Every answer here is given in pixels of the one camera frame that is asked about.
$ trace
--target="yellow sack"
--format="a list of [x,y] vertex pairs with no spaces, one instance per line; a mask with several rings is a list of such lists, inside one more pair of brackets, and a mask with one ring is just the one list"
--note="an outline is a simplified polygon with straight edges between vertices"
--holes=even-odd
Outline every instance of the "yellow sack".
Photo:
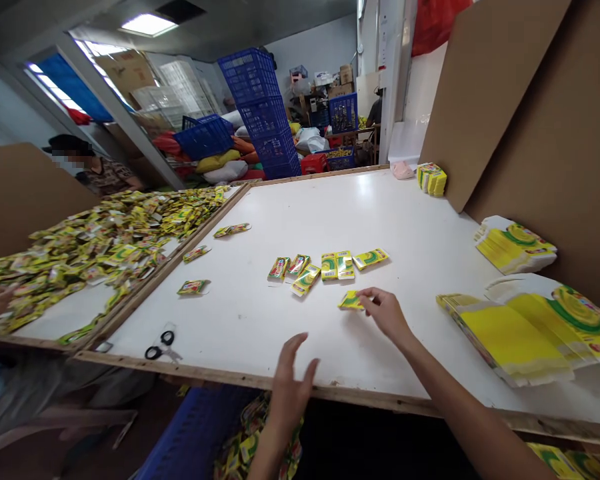
[[206,173],[212,170],[218,170],[224,163],[220,163],[220,155],[214,155],[212,157],[203,158],[198,163],[195,172],[198,174]]
[[238,160],[240,156],[241,155],[240,152],[238,152],[238,150],[227,150],[222,155],[220,155],[220,158],[218,158],[218,163],[220,163],[221,167],[224,167],[226,162],[231,160]]

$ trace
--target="ceiling vent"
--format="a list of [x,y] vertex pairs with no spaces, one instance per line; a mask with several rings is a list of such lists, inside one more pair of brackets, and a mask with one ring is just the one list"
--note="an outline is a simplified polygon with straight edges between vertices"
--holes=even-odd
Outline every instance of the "ceiling vent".
[[207,11],[188,2],[187,0],[173,0],[164,4],[155,10],[161,16],[170,19],[176,25],[180,25],[187,20],[194,19],[204,15]]

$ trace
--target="cardboard box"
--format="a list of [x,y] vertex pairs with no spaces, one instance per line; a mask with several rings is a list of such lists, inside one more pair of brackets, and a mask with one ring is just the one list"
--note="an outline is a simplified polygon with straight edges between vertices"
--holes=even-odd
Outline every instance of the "cardboard box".
[[135,143],[129,138],[126,132],[120,128],[120,125],[116,122],[105,123],[104,125],[111,136],[120,144],[120,148],[127,154],[128,158],[142,157],[140,149],[135,146]]
[[153,73],[144,56],[136,50],[126,50],[112,55],[94,57],[95,62],[107,72],[122,96],[136,110],[141,106],[131,92],[142,87],[155,87]]
[[353,83],[353,67],[351,65],[343,65],[340,67],[340,83]]
[[31,246],[29,235],[100,203],[30,143],[0,147],[0,257]]
[[327,89],[327,93],[329,94],[329,99],[339,97],[340,95],[353,93],[353,84],[346,83],[344,85],[336,85],[334,87],[329,87]]
[[600,0],[481,0],[460,13],[420,162],[448,174],[456,211],[502,215],[556,245],[540,274],[600,307]]

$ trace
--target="patterned shirt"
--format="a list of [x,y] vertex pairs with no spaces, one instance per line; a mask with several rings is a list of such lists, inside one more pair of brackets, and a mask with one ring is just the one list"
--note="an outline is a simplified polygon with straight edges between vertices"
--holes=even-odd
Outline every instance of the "patterned shirt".
[[126,179],[134,177],[131,170],[121,163],[100,157],[102,171],[96,173],[91,169],[85,169],[89,182],[100,190],[102,195],[112,195],[129,189]]

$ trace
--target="black scissor handle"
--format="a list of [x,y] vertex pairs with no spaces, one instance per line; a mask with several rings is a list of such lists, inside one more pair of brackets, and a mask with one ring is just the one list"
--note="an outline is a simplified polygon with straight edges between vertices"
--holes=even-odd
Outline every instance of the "black scissor handle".
[[145,352],[145,358],[147,360],[156,360],[162,356],[162,350],[160,347],[149,347]]
[[160,340],[162,340],[162,343],[169,347],[175,340],[175,333],[173,332],[173,330],[167,330],[162,335],[160,335]]

